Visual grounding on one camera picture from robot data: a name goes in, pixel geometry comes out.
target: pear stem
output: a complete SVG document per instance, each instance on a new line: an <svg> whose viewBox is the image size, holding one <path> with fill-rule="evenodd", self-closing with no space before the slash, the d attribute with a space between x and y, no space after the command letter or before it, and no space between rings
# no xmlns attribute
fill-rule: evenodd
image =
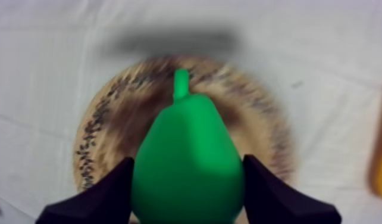
<svg viewBox="0 0 382 224"><path fill-rule="evenodd" d="M189 95L189 74L186 69L174 72L173 100L177 101Z"/></svg>

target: plastic pear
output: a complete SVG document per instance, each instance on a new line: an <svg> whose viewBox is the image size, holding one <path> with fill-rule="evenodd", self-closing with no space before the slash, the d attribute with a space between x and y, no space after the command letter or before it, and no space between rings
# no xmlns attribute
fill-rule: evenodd
<svg viewBox="0 0 382 224"><path fill-rule="evenodd" d="M241 158L214 103L174 74L174 101L156 117L134 164L131 206L142 224L234 223L244 203Z"/></svg>

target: wicker plate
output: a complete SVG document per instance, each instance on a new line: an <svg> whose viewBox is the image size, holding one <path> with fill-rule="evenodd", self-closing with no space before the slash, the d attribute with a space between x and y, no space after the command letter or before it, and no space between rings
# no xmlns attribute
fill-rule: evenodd
<svg viewBox="0 0 382 224"><path fill-rule="evenodd" d="M190 71L191 92L215 103L239 154L255 154L290 181L292 143L280 110L257 83L226 64L196 57L147 60L116 75L94 97L74 141L77 188L90 188L124 157L135 157L155 116L172 102L173 72Z"/></svg>

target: white cloth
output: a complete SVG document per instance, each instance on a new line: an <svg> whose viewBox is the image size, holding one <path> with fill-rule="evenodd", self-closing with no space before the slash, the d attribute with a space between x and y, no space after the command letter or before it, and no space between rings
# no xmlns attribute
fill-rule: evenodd
<svg viewBox="0 0 382 224"><path fill-rule="evenodd" d="M148 48L255 74L293 129L296 187L334 203L343 223L382 223L382 200L366 183L382 103L382 0L0 0L0 224L32 223L76 193L72 142L83 112L150 54L142 40L122 39L218 27L234 36L232 48L193 35L181 41L195 46Z"/></svg>

